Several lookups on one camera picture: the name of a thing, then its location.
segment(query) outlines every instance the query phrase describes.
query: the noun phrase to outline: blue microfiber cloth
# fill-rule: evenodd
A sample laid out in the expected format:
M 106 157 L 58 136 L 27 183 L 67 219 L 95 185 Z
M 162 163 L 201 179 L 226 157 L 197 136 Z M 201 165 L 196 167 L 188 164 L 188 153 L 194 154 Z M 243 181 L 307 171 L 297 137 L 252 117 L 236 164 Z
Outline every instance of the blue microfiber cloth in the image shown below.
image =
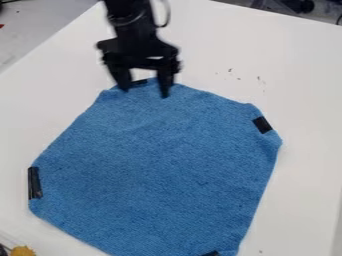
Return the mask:
M 260 116 L 179 84 L 161 99 L 156 79 L 105 90 L 33 163 L 30 209 L 110 255 L 234 256 L 281 145 Z

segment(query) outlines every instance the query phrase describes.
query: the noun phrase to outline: white tabletop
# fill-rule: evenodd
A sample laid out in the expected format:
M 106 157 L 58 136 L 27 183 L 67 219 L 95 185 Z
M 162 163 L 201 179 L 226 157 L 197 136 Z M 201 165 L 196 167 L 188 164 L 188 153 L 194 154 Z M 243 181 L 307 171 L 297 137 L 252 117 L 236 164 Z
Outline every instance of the white tabletop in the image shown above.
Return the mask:
M 252 102 L 284 140 L 239 256 L 330 255 L 342 187 L 342 28 L 207 0 L 171 5 L 161 35 L 182 49 L 178 81 Z M 29 212 L 26 172 L 113 85 L 94 47 L 111 36 L 97 4 L 0 76 L 0 230 L 38 255 L 104 255 Z

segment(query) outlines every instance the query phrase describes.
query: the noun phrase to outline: yellow object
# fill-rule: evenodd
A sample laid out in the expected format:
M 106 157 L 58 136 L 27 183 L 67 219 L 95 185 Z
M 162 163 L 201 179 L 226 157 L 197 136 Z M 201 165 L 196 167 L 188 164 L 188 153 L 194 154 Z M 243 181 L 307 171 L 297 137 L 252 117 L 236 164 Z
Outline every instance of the yellow object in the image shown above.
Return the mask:
M 36 254 L 27 246 L 19 246 L 11 251 L 11 256 L 36 256 Z

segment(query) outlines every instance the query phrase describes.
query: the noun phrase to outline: robotic arm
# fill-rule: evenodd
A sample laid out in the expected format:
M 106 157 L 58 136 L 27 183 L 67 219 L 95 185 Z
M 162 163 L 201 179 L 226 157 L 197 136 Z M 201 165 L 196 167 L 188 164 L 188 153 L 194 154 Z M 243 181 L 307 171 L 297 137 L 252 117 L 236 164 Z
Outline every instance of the robotic arm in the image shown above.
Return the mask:
M 119 88 L 131 88 L 132 68 L 156 70 L 161 96 L 168 97 L 174 75 L 180 71 L 178 49 L 158 38 L 150 0 L 104 2 L 117 37 L 98 42 L 97 47 Z

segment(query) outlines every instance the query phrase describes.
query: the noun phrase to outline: cable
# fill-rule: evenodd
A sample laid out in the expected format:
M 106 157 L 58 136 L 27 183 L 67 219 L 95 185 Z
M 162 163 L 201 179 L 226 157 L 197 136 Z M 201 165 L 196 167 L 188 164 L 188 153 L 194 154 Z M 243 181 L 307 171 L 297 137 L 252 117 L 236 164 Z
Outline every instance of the cable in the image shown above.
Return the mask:
M 342 14 L 338 17 L 338 19 L 336 20 L 336 25 L 340 25 L 340 21 L 342 19 Z
M 8 4 L 8 3 L 12 3 L 12 2 L 18 2 L 18 1 L 21 1 L 21 0 L 5 0 L 5 1 L 2 1 L 3 4 Z

